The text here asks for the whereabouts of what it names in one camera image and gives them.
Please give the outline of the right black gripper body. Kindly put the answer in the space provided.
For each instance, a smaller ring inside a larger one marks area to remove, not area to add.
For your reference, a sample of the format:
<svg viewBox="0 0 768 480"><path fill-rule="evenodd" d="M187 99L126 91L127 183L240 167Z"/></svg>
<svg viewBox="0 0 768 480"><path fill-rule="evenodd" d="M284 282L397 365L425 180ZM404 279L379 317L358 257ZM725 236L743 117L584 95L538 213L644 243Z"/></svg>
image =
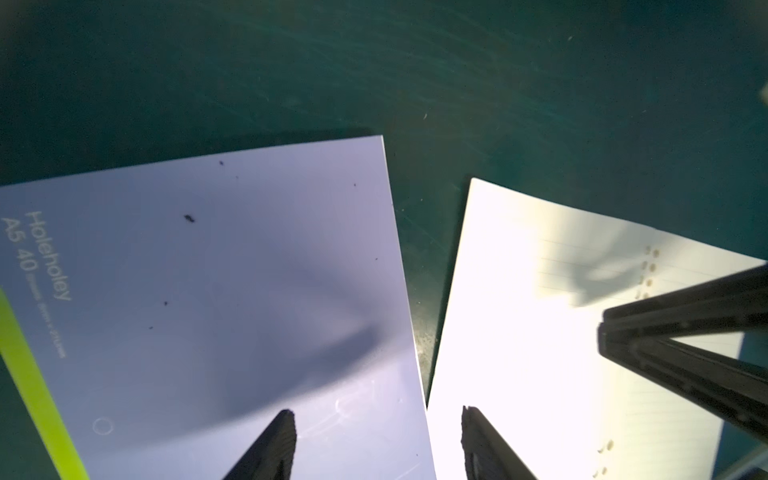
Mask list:
<svg viewBox="0 0 768 480"><path fill-rule="evenodd" d="M606 359L767 439L767 369L683 343L683 338L767 328L764 265L604 311Z"/></svg>

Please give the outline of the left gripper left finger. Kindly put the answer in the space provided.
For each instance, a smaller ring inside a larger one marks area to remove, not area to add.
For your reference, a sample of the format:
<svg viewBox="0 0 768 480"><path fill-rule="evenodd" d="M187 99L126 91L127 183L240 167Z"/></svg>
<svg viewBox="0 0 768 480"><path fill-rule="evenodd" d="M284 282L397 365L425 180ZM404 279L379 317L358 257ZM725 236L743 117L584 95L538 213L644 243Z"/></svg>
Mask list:
<svg viewBox="0 0 768 480"><path fill-rule="evenodd" d="M295 414L281 410L224 480L289 480L296 444Z"/></svg>

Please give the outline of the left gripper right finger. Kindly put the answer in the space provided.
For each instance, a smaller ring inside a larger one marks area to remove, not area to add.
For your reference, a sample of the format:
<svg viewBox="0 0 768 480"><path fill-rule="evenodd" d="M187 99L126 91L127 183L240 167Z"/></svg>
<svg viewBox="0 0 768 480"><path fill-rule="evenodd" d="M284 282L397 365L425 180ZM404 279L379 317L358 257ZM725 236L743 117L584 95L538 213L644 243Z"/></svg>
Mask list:
<svg viewBox="0 0 768 480"><path fill-rule="evenodd" d="M461 427L468 480L536 480L478 408L463 407Z"/></svg>

